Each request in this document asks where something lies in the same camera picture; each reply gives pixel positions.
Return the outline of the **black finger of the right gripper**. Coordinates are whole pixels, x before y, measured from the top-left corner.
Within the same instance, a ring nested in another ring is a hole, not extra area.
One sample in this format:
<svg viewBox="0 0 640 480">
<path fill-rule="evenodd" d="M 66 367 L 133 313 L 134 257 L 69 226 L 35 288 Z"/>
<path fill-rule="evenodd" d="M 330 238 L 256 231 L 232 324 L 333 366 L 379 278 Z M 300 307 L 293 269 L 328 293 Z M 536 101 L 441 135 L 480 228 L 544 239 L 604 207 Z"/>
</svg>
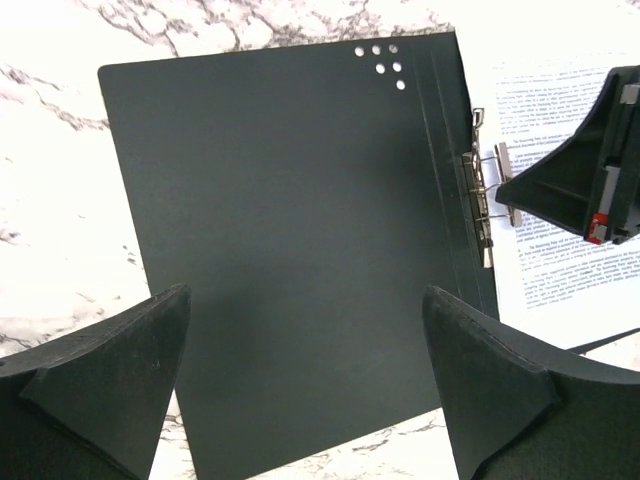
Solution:
<svg viewBox="0 0 640 480">
<path fill-rule="evenodd" d="M 639 68 L 611 69 L 576 132 L 495 199 L 597 245 L 637 236 Z"/>
</svg>

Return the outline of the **grey black file folder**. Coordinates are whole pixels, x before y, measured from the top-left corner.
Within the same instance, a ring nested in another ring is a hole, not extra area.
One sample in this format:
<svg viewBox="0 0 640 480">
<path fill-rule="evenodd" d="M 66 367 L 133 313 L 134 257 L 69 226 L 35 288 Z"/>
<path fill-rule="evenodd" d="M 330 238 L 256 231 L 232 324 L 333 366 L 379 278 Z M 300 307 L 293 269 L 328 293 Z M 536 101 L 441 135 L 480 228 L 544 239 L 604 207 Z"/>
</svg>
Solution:
<svg viewBox="0 0 640 480">
<path fill-rule="evenodd" d="M 442 409 L 423 321 L 438 287 L 505 323 L 462 154 L 500 66 L 597 54 L 621 32 L 380 38 L 98 72 L 148 284 L 183 282 L 176 393 L 196 475 L 245 479 Z"/>
</svg>

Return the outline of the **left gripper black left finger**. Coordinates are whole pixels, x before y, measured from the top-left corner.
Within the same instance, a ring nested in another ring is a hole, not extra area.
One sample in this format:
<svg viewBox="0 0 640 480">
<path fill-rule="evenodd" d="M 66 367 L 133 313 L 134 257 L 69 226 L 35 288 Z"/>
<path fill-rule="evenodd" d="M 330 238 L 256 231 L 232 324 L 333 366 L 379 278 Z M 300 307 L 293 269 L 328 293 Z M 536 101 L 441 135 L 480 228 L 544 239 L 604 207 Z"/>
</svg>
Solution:
<svg viewBox="0 0 640 480">
<path fill-rule="evenodd" d="M 2 478 L 148 478 L 190 312 L 178 284 L 2 358 Z"/>
</svg>

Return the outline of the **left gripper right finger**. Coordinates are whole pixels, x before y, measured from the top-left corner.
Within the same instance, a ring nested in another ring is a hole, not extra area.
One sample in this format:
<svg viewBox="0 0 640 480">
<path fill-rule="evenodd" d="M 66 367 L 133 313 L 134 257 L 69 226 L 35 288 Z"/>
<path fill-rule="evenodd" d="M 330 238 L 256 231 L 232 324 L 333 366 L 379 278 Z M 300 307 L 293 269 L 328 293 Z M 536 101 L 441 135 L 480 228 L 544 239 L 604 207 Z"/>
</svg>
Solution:
<svg viewBox="0 0 640 480">
<path fill-rule="evenodd" d="M 429 356 L 461 479 L 636 479 L 639 374 L 429 287 Z"/>
</svg>

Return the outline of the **printed paper sheet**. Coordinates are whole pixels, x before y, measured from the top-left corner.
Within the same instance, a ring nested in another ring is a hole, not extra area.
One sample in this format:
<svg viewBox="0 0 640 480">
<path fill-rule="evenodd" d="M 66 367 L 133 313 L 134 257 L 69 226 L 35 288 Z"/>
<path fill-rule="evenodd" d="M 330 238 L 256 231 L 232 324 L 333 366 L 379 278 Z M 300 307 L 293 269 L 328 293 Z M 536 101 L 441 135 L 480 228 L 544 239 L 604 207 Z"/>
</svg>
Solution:
<svg viewBox="0 0 640 480">
<path fill-rule="evenodd" d="M 609 71 L 624 66 L 634 65 L 597 54 L 498 68 L 490 117 L 498 142 L 508 146 L 514 177 L 576 132 Z M 506 214 L 507 206 L 498 203 L 495 194 L 497 214 Z M 639 234 L 619 245 L 597 245 L 520 212 L 521 227 L 512 227 L 506 217 L 495 222 L 502 320 L 563 346 L 636 330 Z"/>
</svg>

